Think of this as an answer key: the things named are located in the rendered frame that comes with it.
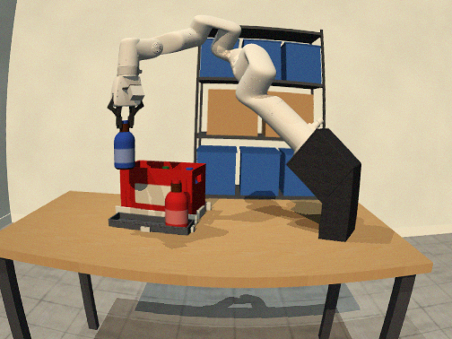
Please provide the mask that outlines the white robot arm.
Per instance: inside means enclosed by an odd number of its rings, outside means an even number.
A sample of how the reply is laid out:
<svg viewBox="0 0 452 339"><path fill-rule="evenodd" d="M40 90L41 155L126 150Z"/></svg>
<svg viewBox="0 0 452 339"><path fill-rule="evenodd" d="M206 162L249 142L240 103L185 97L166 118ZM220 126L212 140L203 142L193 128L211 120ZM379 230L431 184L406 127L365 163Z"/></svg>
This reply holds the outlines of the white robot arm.
<svg viewBox="0 0 452 339"><path fill-rule="evenodd" d="M213 39L211 51L216 57L230 63L233 75L239 82L236 98L257 113L295 154L324 120L320 117L315 123L307 124L284 100L267 94L276 76L274 64L268 53L256 44L233 49L241 33L241 27L236 22L209 15L197 15L185 30L150 39L122 39L119 45L117 76L141 74L141 60L203 45L212 28L218 29L218 32Z"/></svg>

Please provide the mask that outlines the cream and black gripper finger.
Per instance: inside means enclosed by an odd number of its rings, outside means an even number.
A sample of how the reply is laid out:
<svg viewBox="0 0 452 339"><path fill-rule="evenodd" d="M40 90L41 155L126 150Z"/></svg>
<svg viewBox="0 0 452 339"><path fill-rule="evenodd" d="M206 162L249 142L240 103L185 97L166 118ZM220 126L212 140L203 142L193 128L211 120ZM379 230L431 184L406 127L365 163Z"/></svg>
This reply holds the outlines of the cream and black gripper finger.
<svg viewBox="0 0 452 339"><path fill-rule="evenodd" d="M139 109L141 109L143 107L144 107L144 104L142 101L141 101L141 104L138 105L137 107L135 107L135 106L129 107L129 116L127 119L128 123L130 123L129 128L133 128L133 124L135 122L135 114L138 112Z"/></svg>
<svg viewBox="0 0 452 339"><path fill-rule="evenodd" d="M113 95L113 97L114 97L114 95ZM121 117L122 107L116 107L116 108L113 107L113 104L114 104L113 97L112 97L111 101L109 102L107 109L111 110L115 114L116 127L118 129L121 129L122 128L122 117Z"/></svg>

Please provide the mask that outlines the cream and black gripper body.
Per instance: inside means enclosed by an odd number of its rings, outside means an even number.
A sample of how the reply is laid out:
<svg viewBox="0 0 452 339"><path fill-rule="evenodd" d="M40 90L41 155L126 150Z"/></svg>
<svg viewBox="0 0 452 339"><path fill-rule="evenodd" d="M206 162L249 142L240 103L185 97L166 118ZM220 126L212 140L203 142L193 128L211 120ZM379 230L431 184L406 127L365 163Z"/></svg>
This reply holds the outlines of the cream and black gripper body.
<svg viewBox="0 0 452 339"><path fill-rule="evenodd" d="M110 100L113 100L113 107L129 107L129 106L138 106L141 104L140 100L129 100L129 96L127 94L127 90L122 90L124 87L128 87L129 84L141 84L141 79L138 74L125 74L118 75L114 78Z"/></svg>

